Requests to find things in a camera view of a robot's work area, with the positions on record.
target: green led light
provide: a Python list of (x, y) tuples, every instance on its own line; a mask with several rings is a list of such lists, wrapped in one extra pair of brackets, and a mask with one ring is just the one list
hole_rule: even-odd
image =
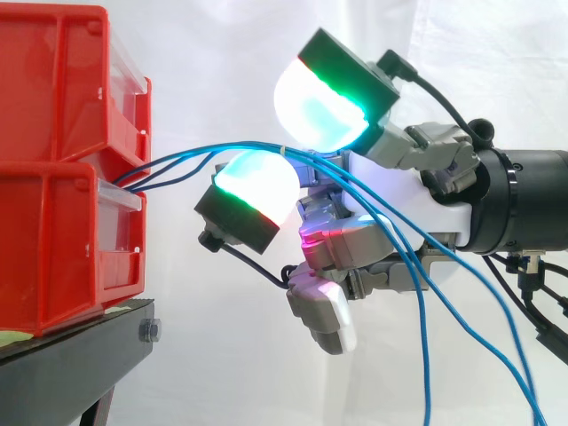
[(234, 157), (216, 176), (215, 185), (236, 195), (276, 225), (296, 205), (300, 182), (284, 157), (265, 151), (245, 151)]
[(363, 110), (331, 90), (300, 59), (276, 84), (274, 107), (282, 126), (304, 147), (320, 153), (348, 146), (368, 127)]

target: blue cable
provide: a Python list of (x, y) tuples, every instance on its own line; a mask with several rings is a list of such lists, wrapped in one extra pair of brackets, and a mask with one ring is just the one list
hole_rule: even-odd
[(174, 162), (171, 162), (170, 164), (168, 164), (166, 167), (156, 171), (155, 173), (152, 173), (150, 176), (145, 177), (142, 180), (139, 180), (136, 184), (132, 184), (130, 186), (126, 186), (124, 189), (126, 191), (130, 191), (130, 192), (134, 192), (133, 190), (136, 189), (138, 186), (142, 186), (143, 184), (147, 184), (148, 182), (150, 182), (151, 180), (156, 179), (157, 177), (159, 177), (160, 175), (163, 175), (166, 171), (173, 169), (174, 167), (177, 167), (179, 164), (181, 164), (182, 162), (184, 162), (185, 160), (187, 160), (188, 157), (179, 157), (177, 160), (175, 160)]
[[(527, 382), (528, 382), (531, 398), (528, 398), (527, 392), (525, 391), (525, 389), (523, 389), (524, 388), (523, 386), (521, 386), (521, 389), (523, 390), (523, 393), (527, 397), (527, 400), (529, 400), (529, 403), (531, 404), (532, 410), (534, 411), (535, 422), (538, 421), (539, 424), (541, 424), (542, 426), (545, 426), (546, 421), (544, 419), (544, 416), (542, 415), (542, 412), (540, 411), (540, 409), (538, 407), (538, 404), (536, 403), (536, 392), (535, 392), (535, 389), (534, 389), (534, 383), (533, 383), (531, 371), (530, 371), (530, 368), (528, 366), (528, 361), (526, 360), (526, 356), (525, 356), (525, 353), (523, 351), (523, 347), (522, 347), (522, 344), (520, 342), (520, 338), (518, 336), (515, 321), (513, 320), (512, 314), (511, 314), (508, 306), (505, 304), (505, 301), (502, 299), (501, 295), (497, 292), (497, 290), (491, 285), (491, 283), (489, 283), (489, 281), (487, 281), (487, 279), (481, 274), (481, 272), (479, 272), (477, 269), (473, 268), (470, 264), (465, 262), (463, 259), (461, 259), (457, 255), (455, 255), (455, 253), (453, 251), (446, 248), (446, 246), (444, 246), (439, 241), (437, 241), (436, 239), (431, 237), (431, 235), (429, 235), (425, 231), (423, 231), (418, 225), (414, 224), (410, 219), (408, 219), (403, 214), (401, 214), (396, 209), (394, 209), (387, 201), (385, 201), (383, 198), (381, 198), (377, 193), (375, 193), (367, 185), (365, 185), (363, 182), (361, 182), (356, 177), (354, 177), (351, 173), (337, 167), (332, 162), (329, 162), (329, 161), (324, 160), (324, 159), (317, 157), (317, 156), (314, 156), (314, 157), (315, 157), (313, 159), (314, 161), (325, 164), (331, 170), (337, 172), (341, 177), (346, 178), (346, 179), (350, 180), (351, 182), (353, 182), (355, 185), (359, 186), (366, 193), (368, 193), (371, 197), (373, 197), (375, 200), (379, 201), (386, 209), (388, 209), (390, 212), (394, 213), (397, 217), (402, 219), (407, 225), (411, 226), (415, 231), (417, 231), (430, 244), (432, 244), (437, 249), (442, 251), (445, 255), (447, 255), (447, 256), (451, 257), (452, 259), (454, 259), (455, 261), (457, 261), (459, 264), (461, 264), (468, 271), (473, 273), (477, 278), (479, 278), (485, 284), (485, 286), (491, 291), (493, 296), (497, 299), (497, 301), (499, 302), (499, 304), (501, 305), (501, 307), (505, 311), (505, 314), (507, 316), (507, 319), (508, 319), (508, 322), (509, 322), (509, 325), (510, 325), (510, 328), (511, 328), (511, 333), (513, 335), (513, 338), (515, 340), (515, 345), (516, 345), (517, 351), (519, 353), (519, 357), (521, 359), (521, 362), (523, 363), (523, 368), (525, 370), (525, 375), (526, 375), (526, 379), (527, 379)], [(430, 279), (430, 277), (428, 276), (428, 273), (426, 273), (426, 271), (424, 271), (422, 264), (419, 262), (418, 257), (416, 256), (416, 254), (412, 250), (412, 247), (410, 246), (410, 244), (408, 244), (408, 241), (404, 237), (404, 234), (402, 234), (402, 232), (398, 229), (397, 226), (395, 226), (394, 224), (392, 224), (392, 225), (393, 225), (393, 228), (394, 228), (397, 236), (403, 241), (406, 249), (409, 251), (410, 257), (413, 258), (413, 261), (416, 264), (416, 267), (418, 268), (419, 273), (428, 282), (428, 284), (432, 287), (432, 290), (434, 290), (434, 293), (436, 293), (436, 295), (440, 298), (440, 300), (446, 306), (446, 308), (453, 314), (453, 316), (458, 320), (458, 322), (461, 324), (461, 326), (464, 327), (464, 329), (469, 333), (469, 335), (471, 335), (479, 343), (481, 343), (483, 346), (485, 346), (486, 349), (488, 349), (491, 353), (493, 353), (497, 358), (499, 358), (506, 365), (506, 367), (509, 369), (509, 371), (517, 379), (517, 383), (519, 384), (519, 386), (521, 385), (521, 383), (523, 385), (525, 385), (525, 382), (523, 381), (522, 377), (518, 373), (517, 369), (514, 368), (514, 366), (510, 362), (510, 360), (502, 352), (498, 351), (494, 346), (492, 346), (483, 337), (481, 337), (477, 332), (475, 332), (475, 330), (473, 330), (467, 324), (467, 322), (465, 322), (465, 320), (460, 316), (460, 314), (455, 310), (455, 308), (446, 299), (446, 297), (441, 292), (441, 290)]]
[[(216, 146), (204, 146), (201, 148), (195, 148), (192, 150), (188, 150), (188, 151), (184, 151), (182, 153), (176, 153), (176, 154), (171, 154), (168, 155), (166, 157), (162, 157), (161, 159), (155, 160), (153, 162), (148, 163), (145, 166), (136, 168), (134, 170), (132, 170), (131, 172), (123, 175), (122, 177), (120, 177), (119, 179), (116, 179), (115, 183), (120, 182), (121, 180), (123, 180), (124, 178), (127, 178), (128, 176), (131, 176), (135, 173), (137, 173), (138, 171), (147, 169), (148, 167), (152, 167), (156, 164), (160, 164), (162, 162), (166, 162), (168, 160), (171, 159), (175, 159), (181, 156), (195, 156), (198, 154), (204, 154), (207, 152), (210, 152), (212, 150), (225, 150), (225, 149), (264, 149), (267, 151), (271, 151), (271, 152), (276, 152), (278, 153), (281, 149), (281, 146), (278, 145), (274, 145), (274, 144), (265, 144), (265, 143), (260, 143), (260, 142), (239, 142), (239, 143), (226, 143), (226, 144), (219, 144)], [(479, 278), (486, 287), (489, 288), (489, 290), (492, 292), (492, 294), (497, 298), (498, 302), (500, 303), (501, 307), (503, 308), (503, 310), (506, 313), (506, 316), (508, 318), (509, 321), (509, 325), (511, 326), (511, 332), (514, 336), (515, 339), (515, 344), (517, 346), (517, 350), (519, 351), (519, 356), (523, 362), (523, 367), (525, 369), (525, 374), (527, 375), (527, 381), (529, 383), (529, 388), (531, 388), (530, 390), (526, 389), (526, 384), (523, 381), (522, 377), (520, 376), (520, 374), (518, 373), (518, 371), (515, 369), (515, 367), (512, 365), (512, 363), (510, 362), (510, 360), (503, 355), (500, 351), (498, 351), (497, 349), (495, 349), (490, 343), (488, 343), (483, 337), (481, 337), (480, 335), (478, 335), (473, 329), (471, 329), (469, 327), (469, 325), (467, 324), (467, 322), (459, 315), (459, 313), (453, 308), (453, 306), (450, 304), (450, 302), (444, 297), (443, 293), (441, 292), (441, 290), (439, 290), (439, 288), (436, 285), (432, 285), (433, 282), (431, 281), (430, 277), (428, 277), (428, 274), (423, 270), (420, 262), (418, 262), (416, 264), (416, 266), (418, 267), (418, 270), (420, 272), (420, 274), (424, 277), (424, 279), (426, 279), (427, 282), (429, 282), (430, 286), (432, 287), (432, 289), (434, 290), (434, 292), (440, 297), (440, 299), (442, 300), (442, 302), (444, 303), (444, 305), (450, 310), (450, 312), (454, 315), (454, 317), (458, 320), (458, 322), (460, 322), (460, 324), (466, 329), (466, 331), (472, 335), (478, 342), (482, 343), (486, 349), (488, 349), (491, 353), (493, 353), (495, 356), (497, 356), (497, 358), (499, 358), (507, 367), (508, 369), (511, 371), (511, 373), (515, 376), (517, 383), (519, 384), (519, 386), (521, 387), (521, 390), (523, 391), (525, 397), (527, 398), (527, 400), (529, 401), (532, 410), (534, 411), (535, 415), (538, 418), (539, 423), (544, 426), (546, 425), (546, 422), (544, 420), (544, 417), (542, 415), (542, 413), (540, 412), (540, 409), (538, 407), (538, 404), (536, 403), (535, 398), (533, 397), (534, 392), (533, 392), (533, 383), (532, 383), (532, 378), (530, 375), (530, 370), (528, 368), (528, 363), (526, 362), (526, 358), (522, 349), (522, 345), (520, 344), (520, 339), (518, 338), (518, 333), (515, 327), (515, 323), (514, 320), (512, 319), (512, 315), (510, 314), (509, 308), (507, 307), (507, 305), (504, 303), (504, 301), (502, 300), (501, 296), (497, 293), (497, 291), (493, 288), (493, 286), (485, 279), (485, 277), (479, 272), (477, 271), (475, 268), (473, 268), (472, 266), (470, 266), (467, 262), (465, 262), (464, 260), (460, 259), (457, 255), (455, 255), (454, 252), (452, 252), (451, 250), (447, 249), (445, 246), (443, 246), (442, 244), (440, 244), (438, 241), (436, 241), (435, 239), (433, 239), (430, 235), (428, 235), (426, 232), (424, 232), (420, 227), (418, 227), (417, 225), (415, 225), (412, 221), (410, 221), (408, 218), (406, 218), (404, 215), (402, 215), (401, 213), (397, 212), (389, 203), (387, 203), (385, 200), (383, 200), (381, 197), (379, 197), (376, 193), (374, 193), (372, 190), (370, 190), (370, 188), (368, 188), (365, 184), (363, 184), (362, 182), (360, 182), (358, 179), (356, 179), (355, 177), (353, 177), (351, 174), (345, 172), (345, 170), (338, 168), (337, 166), (335, 166), (333, 163), (328, 162), (326, 160), (323, 160), (317, 156), (308, 154), (308, 153), (304, 153), (302, 151), (297, 151), (295, 149), (292, 148), (286, 148), (286, 154), (297, 154), (300, 157), (303, 158), (298, 158), (298, 160), (302, 161), (304, 160), (306, 157), (310, 160), (313, 160), (314, 162), (318, 162), (319, 164), (323, 164), (324, 166), (328, 167), (331, 170), (337, 171), (340, 175), (342, 175), (344, 178), (350, 178), (352, 182), (354, 182), (356, 185), (358, 185), (359, 187), (361, 187), (362, 189), (364, 189), (367, 193), (369, 193), (374, 199), (376, 199), (377, 201), (379, 201), (385, 208), (387, 208), (388, 210), (390, 210), (392, 213), (394, 213), (397, 217), (399, 217), (400, 219), (403, 220), (403, 222), (405, 222), (407, 225), (409, 225), (410, 227), (412, 227), (415, 231), (417, 231), (425, 240), (427, 240), (430, 244), (432, 244), (434, 247), (436, 247), (437, 249), (439, 249), (440, 251), (442, 251), (444, 254), (446, 254), (447, 256), (451, 257), (453, 260), (455, 260), (456, 262), (458, 262), (459, 264), (461, 264), (463, 267), (465, 267), (468, 271), (472, 272), (477, 278)], [(324, 170), (321, 167), (314, 167), (314, 169), (319, 170), (322, 173), (328, 173), (328, 170)], [(364, 199), (362, 199), (362, 197), (358, 197), (358, 196), (353, 196), (353, 193), (351, 193), (351, 191), (347, 190), (347, 188), (350, 188), (351, 190), (353, 190), (353, 188), (351, 188), (349, 185), (346, 185), (341, 179), (337, 180), (337, 184), (340, 185), (346, 192), (348, 192), (349, 194), (351, 194), (351, 196), (357, 200), (359, 202), (359, 200), (362, 200), (364, 202), (366, 202)], [(400, 238), (400, 236), (402, 235), (402, 233), (400, 233), (400, 231), (397, 231), (397, 234)], [(409, 253), (411, 255), (411, 257), (413, 258), (414, 261), (417, 260), (416, 255), (414, 254), (414, 252), (410, 249)]]
[[(203, 159), (203, 161), (201, 161), (197, 167), (195, 169), (193, 169), (192, 171), (190, 171), (189, 173), (187, 173), (186, 175), (182, 176), (182, 177), (177, 177), (175, 179), (171, 179), (168, 180), (166, 182), (160, 182), (159, 184), (153, 184), (153, 185), (147, 185), (147, 186), (138, 186), (137, 184), (133, 185), (134, 188), (131, 188), (130, 186), (125, 188), (128, 191), (131, 191), (132, 193), (141, 193), (143, 191), (148, 191), (150, 189), (155, 189), (155, 188), (161, 188), (163, 186), (168, 186), (168, 185), (174, 185), (174, 184), (178, 184), (179, 182), (182, 182), (186, 179), (189, 179), (190, 177), (196, 175), (197, 173), (199, 173), (201, 171), (201, 169), (203, 169), (205, 167), (205, 165), (211, 161), (211, 159), (218, 154), (218, 151), (213, 151), (212, 153), (209, 153), (209, 155), (207, 157), (205, 157)], [(180, 157), (179, 160), (188, 160), (191, 157)], [(153, 175), (148, 176), (146, 179), (148, 179), (146, 182), (148, 182), (149, 180), (152, 180), (153, 178), (156, 178), (157, 176), (161, 175), (162, 173), (166, 172), (167, 167), (164, 167), (162, 170), (154, 173)]]
[[(132, 192), (138, 193), (138, 192), (147, 191), (149, 189), (153, 189), (153, 188), (157, 188), (157, 187), (161, 187), (161, 186), (174, 185), (178, 182), (181, 182), (182, 180), (190, 178), (191, 176), (193, 176), (194, 174), (199, 172), (205, 166), (205, 164), (207, 164), (211, 160), (211, 158), (213, 158), (213, 156), (217, 153), (218, 153), (218, 151), (214, 151), (214, 152), (210, 153), (205, 159), (203, 159), (203, 161), (194, 170), (189, 172), (187, 175), (184, 175), (183, 177), (178, 177), (177, 179), (172, 179), (170, 181), (161, 182), (159, 184), (148, 185), (148, 186), (139, 186), (139, 187), (134, 188), (132, 190)], [(315, 162), (311, 162), (309, 160), (304, 159), (302, 155), (293, 154), (293, 155), (290, 155), (290, 156), (297, 158), (298, 161), (304, 162), (305, 164), (309, 164), (310, 166), (312, 166), (316, 169), (320, 169), (320, 171), (327, 173), (332, 179), (334, 179), (336, 181), (341, 181), (341, 179), (336, 174), (324, 171), (323, 168), (321, 168), (318, 164), (316, 164)], [(191, 157), (193, 157), (193, 155), (189, 154), (189, 155), (186, 155), (186, 156), (183, 156), (183, 157), (180, 157), (180, 158), (188, 159), (188, 158), (191, 158)], [(148, 181), (151, 178), (154, 178), (154, 177), (151, 175), (151, 176), (147, 177), (146, 179)], [(425, 302), (424, 302), (424, 294), (422, 292), (420, 279), (418, 278), (418, 275), (416, 274), (416, 270), (413, 268), (413, 264), (410, 261), (410, 259), (408, 258), (408, 255), (406, 254), (405, 250), (402, 249), (402, 247), (400, 246), (398, 241), (394, 238), (394, 236), (392, 235), (388, 226), (379, 218), (378, 215), (381, 214), (381, 213), (375, 212), (375, 207), (373, 207), (367, 200), (365, 200), (362, 196), (360, 196), (355, 188), (353, 188), (350, 185), (347, 185), (343, 181), (342, 181), (342, 183), (343, 183), (343, 186), (344, 186), (343, 189), (345, 191), (347, 191), (353, 198), (359, 199), (359, 202), (363, 206), (363, 208), (369, 213), (369, 215), (375, 220), (375, 222), (383, 229), (383, 232), (385, 233), (387, 238), (390, 240), (390, 242), (392, 243), (394, 248), (400, 254), (400, 257), (402, 258), (403, 262), (405, 263), (406, 267), (408, 268), (408, 271), (410, 271), (410, 275), (412, 277), (414, 287), (416, 289), (416, 297), (418, 299), (418, 309), (419, 309), (419, 317), (420, 317), (420, 333), (421, 333), (421, 343), (422, 343), (422, 363), (423, 363), (423, 374), (424, 374), (424, 399), (425, 399), (425, 410), (424, 410), (423, 425), (429, 426), (430, 425), (430, 418), (431, 418), (431, 405), (432, 405), (431, 391), (430, 391), (430, 354), (429, 354), (429, 350), (428, 350), (428, 331), (427, 331), (427, 327), (426, 327), (426, 306), (425, 306)]]

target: blue wire bundle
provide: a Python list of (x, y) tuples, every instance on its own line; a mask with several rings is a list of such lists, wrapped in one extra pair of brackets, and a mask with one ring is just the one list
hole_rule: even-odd
[[(424, 426), (430, 424), (430, 414), (431, 414), (431, 396), (430, 396), (430, 355), (428, 351), (428, 336), (426, 331), (426, 310), (424, 304), (424, 298), (422, 294), (422, 288), (420, 286), (420, 280), (418, 278), (418, 273), (424, 278), (424, 280), (429, 284), (432, 288), (434, 293), (440, 298), (444, 306), (452, 313), (452, 315), (456, 318), (456, 320), (460, 323), (460, 325), (465, 329), (465, 331), (471, 335), (476, 341), (481, 343), (487, 350), (489, 350), (493, 355), (495, 355), (505, 366), (508, 370), (513, 374), (517, 384), (519, 385), (521, 391), (524, 393), (527, 401), (529, 402), (533, 414), (534, 414), (534, 424), (540, 426), (546, 426), (546, 421), (538, 403), (536, 401), (536, 393), (534, 390), (533, 379), (531, 376), (530, 368), (528, 366), (528, 361), (526, 360), (525, 352), (523, 351), (523, 347), (520, 342), (520, 338), (518, 336), (517, 327), (513, 320), (512, 314), (505, 304), (505, 301), (495, 289), (495, 287), (479, 272), (476, 268), (468, 264), (466, 261), (455, 255), (455, 253), (446, 248), (443, 244), (439, 241), (431, 237), (425, 231), (423, 231), (418, 225), (413, 223), (410, 219), (402, 215), (398, 212), (395, 208), (393, 208), (387, 201), (381, 198), (378, 194), (374, 193), (368, 186), (366, 186), (363, 182), (356, 179), (351, 173), (335, 166), (333, 163), (322, 159), (316, 155), (305, 153), (303, 151), (299, 151), (292, 148), (283, 148), (280, 145), (275, 144), (267, 144), (263, 142), (234, 142), (234, 143), (226, 143), (226, 144), (219, 144), (214, 146), (204, 146), (201, 148), (195, 148), (188, 151), (184, 151), (181, 153), (167, 155), (162, 157), (161, 159), (155, 160), (153, 162), (149, 162), (147, 165), (136, 168), (129, 173), (126, 173), (122, 177), (116, 179), (114, 181), (115, 184), (118, 184), (123, 179), (138, 173), (141, 170), (153, 167), (154, 165), (161, 164), (163, 162), (167, 162), (169, 160), (174, 160), (171, 164), (164, 167), (162, 170), (154, 173), (153, 175), (143, 179), (142, 181), (128, 186), (126, 189), (132, 191), (133, 193), (147, 191), (149, 189), (166, 186), (166, 185), (173, 185), (178, 182), (181, 182), (187, 178), (190, 178), (197, 172), (199, 172), (216, 154), (227, 150), (227, 149), (261, 149), (270, 151), (276, 154), (284, 153), (287, 157), (293, 158), (304, 164), (307, 164), (313, 167), (315, 170), (329, 176), (332, 178), (346, 193), (348, 193), (355, 201), (357, 201), (366, 211), (367, 213), (375, 220), (375, 222), (381, 227), (384, 231), (385, 235), (389, 238), (392, 245), (400, 254), (403, 262), (405, 263), (410, 275), (413, 279), (414, 286), (416, 288), (416, 296), (418, 298), (418, 307), (420, 312), (420, 325), (421, 325), (421, 339), (422, 339), (422, 361), (423, 361), (423, 369), (424, 369), (424, 393), (425, 393), (425, 413), (424, 413)], [(193, 158), (200, 154), (209, 153), (209, 155), (195, 168), (188, 174), (184, 175), (183, 177), (179, 177), (177, 179), (172, 179), (170, 181), (162, 182), (160, 184), (153, 184), (143, 186), (143, 184), (149, 182), (150, 180), (160, 176), (161, 174), (165, 173), (166, 171), (176, 167), (181, 162), (189, 158)], [(523, 364), (523, 370), (525, 371), (527, 383), (524, 381), (523, 377), (520, 375), (518, 370), (512, 364), (509, 358), (507, 358), (502, 352), (496, 349), (493, 345), (487, 342), (481, 335), (479, 335), (475, 330), (473, 330), (467, 321), (463, 319), (463, 317), (457, 312), (454, 306), (449, 302), (443, 292), (439, 289), (439, 287), (432, 281), (428, 273), (422, 267), (422, 264), (416, 254), (414, 253), (412, 246), (406, 239), (405, 235), (399, 230), (399, 228), (392, 223), (393, 229), (395, 234), (398, 236), (400, 241), (402, 241), (405, 249), (402, 249), (400, 244), (398, 243), (397, 239), (392, 235), (391, 231), (389, 230), (388, 226), (379, 218), (381, 215), (381, 211), (375, 207), (374, 205), (370, 204), (355, 187), (349, 185), (344, 179), (347, 181), (352, 182), (359, 188), (361, 188), (365, 193), (367, 193), (371, 198), (378, 201), (382, 206), (384, 206), (388, 211), (392, 212), (395, 216), (400, 218), (404, 223), (409, 225), (413, 230), (419, 233), (428, 243), (432, 246), (439, 249), (442, 253), (452, 258), (455, 262), (466, 268), (468, 271), (473, 273), (481, 282), (489, 289), (492, 295), (497, 299), (498, 303), (500, 304), (501, 308), (504, 310), (507, 320), (509, 323), (509, 327), (511, 329), (511, 334), (513, 335), (513, 339), (515, 341), (515, 346), (517, 347), (517, 352)]]

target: robotic hand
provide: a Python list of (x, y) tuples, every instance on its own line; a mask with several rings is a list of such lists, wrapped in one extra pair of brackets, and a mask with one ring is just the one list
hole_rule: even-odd
[[(491, 123), (479, 119), (466, 124), (438, 91), (392, 51), (376, 66), (365, 65), (320, 30), (300, 60), (320, 79), (327, 79), (332, 90), (349, 93), (352, 99), (359, 96), (360, 104), (367, 106), (365, 117), (378, 118), (369, 121), (354, 142), (322, 156), (380, 193), (449, 249), (483, 256), (508, 252), (508, 272), (518, 274), (525, 304), (531, 306), (533, 291), (546, 288), (546, 265), (540, 256), (568, 249), (568, 153), (494, 148)], [(372, 84), (366, 82), (367, 91), (360, 95), (363, 89), (343, 81), (340, 71), (343, 79), (351, 75), (359, 82), (365, 81), (362, 75), (371, 75), (376, 87), (371, 90)], [(449, 105), (461, 126), (426, 122), (402, 130), (386, 122), (384, 115), (398, 98), (391, 82), (394, 77), (430, 91)], [(282, 76), (279, 86), (286, 80)], [(383, 101), (369, 101), (369, 92)], [(281, 96), (277, 87), (276, 109), (287, 130), (308, 147), (327, 153), (322, 141), (333, 137), (322, 131), (314, 144), (318, 132), (313, 131), (306, 139), (296, 123), (287, 119), (285, 108), (279, 107)], [(317, 170), (293, 165), (309, 194), (298, 202), (305, 262), (290, 275), (288, 300), (294, 315), (324, 351), (344, 353), (356, 346), (348, 300), (363, 299), (374, 289), (412, 291), (414, 285), (391, 242), (357, 202)], [(409, 231), (395, 217), (385, 214), (383, 219), (390, 228), (393, 221), (403, 233)], [(427, 272), (433, 262), (449, 260), (416, 233), (409, 232), (407, 237)], [(568, 312), (568, 300), (561, 299)], [(538, 319), (540, 313), (532, 315)], [(539, 340), (568, 364), (568, 335), (549, 322), (535, 325)]]
[[(423, 87), (457, 125), (426, 122), (400, 129), (388, 122), (399, 97), (394, 78)], [(544, 285), (546, 270), (568, 277), (568, 271), (540, 260), (546, 251), (568, 249), (568, 153), (493, 147), (491, 123), (466, 123), (396, 53), (387, 51), (376, 64), (365, 64), (323, 30), (284, 72), (274, 103), (282, 125), (306, 148), (349, 171), (446, 248), (484, 256), (537, 328), (537, 338), (568, 364), (568, 335), (532, 304), (534, 291), (554, 293)], [(308, 188), (308, 196), (297, 203), (305, 262), (286, 280), (272, 277), (272, 282), (288, 289), (292, 312), (324, 351), (351, 351), (356, 335), (348, 301), (375, 289), (415, 290), (410, 272), (384, 229), (337, 180), (320, 174), (312, 161), (299, 162), (298, 152), (290, 155), (291, 168), (284, 158), (287, 148), (261, 145), (272, 152), (253, 149), (218, 171), (195, 208), (206, 220), (200, 242), (214, 252), (244, 243), (262, 254), (285, 219), (276, 201), (293, 205), (299, 181)], [(287, 181), (295, 181), (296, 189), (290, 190)], [(379, 218), (386, 229), (396, 225), (406, 235), (426, 272), (433, 262), (449, 260), (397, 217), (383, 212)], [(251, 259), (236, 256), (270, 277)], [(518, 275), (524, 304), (489, 256)], [(568, 316), (568, 299), (555, 298)]]

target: glowing dome sensor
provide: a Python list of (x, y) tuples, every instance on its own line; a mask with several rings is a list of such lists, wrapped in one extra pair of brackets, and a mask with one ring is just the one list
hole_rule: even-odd
[(300, 181), (292, 165), (281, 155), (266, 151), (237, 155), (215, 176), (215, 185), (276, 225), (284, 223), (300, 195)]
[(294, 139), (320, 153), (345, 148), (369, 125), (357, 104), (331, 90), (300, 59), (276, 84), (274, 107)]
[(235, 156), (195, 206), (206, 220), (200, 243), (211, 251), (242, 242), (262, 254), (300, 193), (296, 171), (284, 157), (265, 151)]
[(282, 126), (304, 147), (321, 153), (345, 148), (375, 128), (397, 100), (398, 91), (381, 69), (367, 66), (323, 29), (274, 91)]

